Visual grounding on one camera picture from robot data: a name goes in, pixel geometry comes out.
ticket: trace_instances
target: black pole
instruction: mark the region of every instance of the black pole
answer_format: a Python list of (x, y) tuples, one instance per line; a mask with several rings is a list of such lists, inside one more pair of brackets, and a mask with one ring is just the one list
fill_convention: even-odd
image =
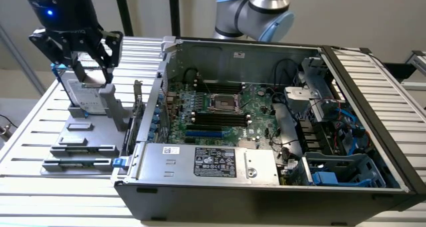
[(127, 0), (116, 0), (126, 36), (134, 36), (131, 14), (128, 13)]
[(169, 0), (171, 6), (171, 24), (173, 24), (173, 36), (181, 36), (181, 11), (179, 0)]

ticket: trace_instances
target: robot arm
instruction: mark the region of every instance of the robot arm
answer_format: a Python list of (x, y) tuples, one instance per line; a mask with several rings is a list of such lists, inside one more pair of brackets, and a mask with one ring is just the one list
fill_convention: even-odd
[(289, 0), (217, 0), (214, 38), (237, 39), (243, 35), (259, 41), (281, 41), (294, 13)]
[[(31, 42), (55, 64), (75, 71), (80, 82), (86, 72), (78, 53), (87, 52), (98, 62), (106, 83), (111, 83), (112, 70), (120, 61), (123, 33), (106, 32), (98, 23), (92, 0), (28, 0), (44, 26), (30, 36)], [(106, 40), (112, 50), (108, 55), (102, 44)]]

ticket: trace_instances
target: power supply label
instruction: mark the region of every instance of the power supply label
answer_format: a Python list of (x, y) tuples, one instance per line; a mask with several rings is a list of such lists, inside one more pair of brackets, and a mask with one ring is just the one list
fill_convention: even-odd
[(235, 150), (197, 147), (194, 174), (201, 177), (237, 178)]

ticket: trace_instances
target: blue pcie slot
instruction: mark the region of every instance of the blue pcie slot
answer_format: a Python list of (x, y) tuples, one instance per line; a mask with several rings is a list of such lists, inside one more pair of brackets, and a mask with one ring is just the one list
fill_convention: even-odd
[(213, 131), (187, 131), (186, 136), (191, 137), (218, 137), (222, 138), (222, 132), (213, 132)]

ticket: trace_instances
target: white wall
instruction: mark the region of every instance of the white wall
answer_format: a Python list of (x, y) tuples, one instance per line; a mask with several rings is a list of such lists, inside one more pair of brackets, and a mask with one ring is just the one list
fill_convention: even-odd
[[(107, 30), (122, 30), (115, 0), (94, 0), (99, 22)], [(181, 0), (182, 35), (210, 37), (215, 22), (215, 0)], [(169, 0), (128, 0), (136, 35), (171, 34)], [(285, 42), (369, 47), (385, 61), (404, 61), (409, 51), (426, 50), (425, 0), (291, 0), (297, 14)], [(48, 61), (27, 40), (39, 26), (26, 0), (0, 0), (0, 23), (36, 70)], [(16, 68), (10, 58), (0, 68)]]

